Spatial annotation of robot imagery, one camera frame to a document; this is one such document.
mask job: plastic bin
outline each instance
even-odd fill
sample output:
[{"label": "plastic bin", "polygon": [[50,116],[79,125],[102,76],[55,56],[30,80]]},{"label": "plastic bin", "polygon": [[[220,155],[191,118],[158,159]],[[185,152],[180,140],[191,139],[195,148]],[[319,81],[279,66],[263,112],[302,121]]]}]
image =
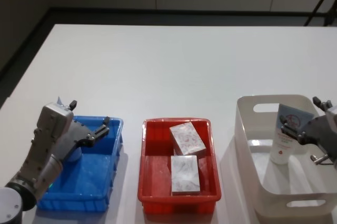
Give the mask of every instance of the plastic bin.
[{"label": "plastic bin", "polygon": [[[75,116],[90,130],[105,117]],[[111,118],[109,134],[92,148],[82,147],[82,156],[64,164],[61,175],[37,206],[43,210],[105,211],[122,147],[123,120]]]},{"label": "plastic bin", "polygon": [[[171,163],[173,141],[170,127],[192,122],[207,152],[198,160],[201,193],[198,196],[172,196]],[[138,198],[145,214],[213,213],[221,198],[211,123],[206,119],[152,119],[144,121]]]},{"label": "plastic bin", "polygon": [[282,103],[311,112],[311,100],[301,95],[244,96],[237,101],[235,148],[247,200],[260,221],[315,217],[328,214],[337,204],[337,172],[333,165],[315,165],[310,155],[323,153],[315,145],[298,144],[289,163],[269,160],[276,112],[255,112],[257,104]]}]

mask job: red plastic tray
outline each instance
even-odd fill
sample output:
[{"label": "red plastic tray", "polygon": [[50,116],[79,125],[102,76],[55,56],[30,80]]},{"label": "red plastic tray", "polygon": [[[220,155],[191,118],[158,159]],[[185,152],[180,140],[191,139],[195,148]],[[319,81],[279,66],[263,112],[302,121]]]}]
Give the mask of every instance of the red plastic tray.
[{"label": "red plastic tray", "polygon": [[[200,195],[171,195],[171,164],[173,142],[170,127],[192,122],[204,142],[206,157],[198,160]],[[146,214],[213,213],[221,198],[211,123],[206,119],[151,119],[143,125],[142,155],[138,198]]]}]

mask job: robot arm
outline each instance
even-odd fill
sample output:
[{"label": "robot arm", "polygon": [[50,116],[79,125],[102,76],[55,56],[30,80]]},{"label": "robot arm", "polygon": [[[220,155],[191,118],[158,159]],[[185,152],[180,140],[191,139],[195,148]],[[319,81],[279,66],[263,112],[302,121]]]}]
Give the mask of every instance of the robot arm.
[{"label": "robot arm", "polygon": [[301,145],[317,145],[324,155],[319,158],[312,155],[311,160],[316,165],[334,165],[337,169],[337,106],[332,106],[331,101],[321,102],[317,97],[313,98],[313,103],[324,111],[325,115],[309,121],[301,131],[291,127],[286,118],[280,116],[282,133],[297,140]]},{"label": "robot arm", "polygon": [[76,104],[50,103],[42,108],[25,162],[6,187],[0,188],[0,223],[21,223],[22,211],[36,205],[75,149],[93,147],[109,133],[109,117],[95,131],[74,121]]}]

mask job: white table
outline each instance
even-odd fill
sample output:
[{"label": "white table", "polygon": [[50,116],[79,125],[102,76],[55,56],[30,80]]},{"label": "white table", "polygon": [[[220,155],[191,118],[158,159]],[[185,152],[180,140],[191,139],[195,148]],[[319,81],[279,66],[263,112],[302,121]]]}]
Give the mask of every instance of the white table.
[{"label": "white table", "polygon": [[[210,119],[218,170],[230,163],[235,173],[227,147],[237,98],[298,93],[336,103],[336,38],[336,28],[56,25],[0,111],[0,184],[24,161],[41,107],[58,96],[76,99],[78,115],[124,120],[111,206],[103,215],[34,209],[24,223],[152,223],[137,199],[144,119]],[[255,223],[242,189],[220,179],[211,223]]]}]

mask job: white plastic basket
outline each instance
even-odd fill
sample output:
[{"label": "white plastic basket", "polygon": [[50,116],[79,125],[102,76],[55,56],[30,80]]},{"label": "white plastic basket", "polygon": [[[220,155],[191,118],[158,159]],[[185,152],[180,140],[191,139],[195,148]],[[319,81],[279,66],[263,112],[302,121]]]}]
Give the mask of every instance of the white plastic basket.
[{"label": "white plastic basket", "polygon": [[337,204],[337,171],[315,165],[317,146],[298,144],[286,165],[269,160],[277,111],[255,112],[257,104],[282,103],[317,114],[301,95],[244,96],[237,101],[235,148],[245,195],[259,217],[310,217],[330,213]]}]

